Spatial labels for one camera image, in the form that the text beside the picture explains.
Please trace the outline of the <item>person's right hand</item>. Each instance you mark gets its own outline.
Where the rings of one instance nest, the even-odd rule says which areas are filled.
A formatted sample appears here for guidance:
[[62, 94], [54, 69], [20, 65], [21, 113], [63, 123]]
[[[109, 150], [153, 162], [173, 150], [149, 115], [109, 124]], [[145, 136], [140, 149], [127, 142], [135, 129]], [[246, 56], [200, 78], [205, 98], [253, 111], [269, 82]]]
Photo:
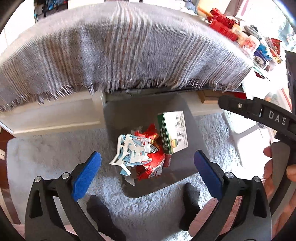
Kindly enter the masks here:
[[284, 143], [265, 148], [264, 188], [272, 220], [272, 240], [295, 240], [295, 153]]

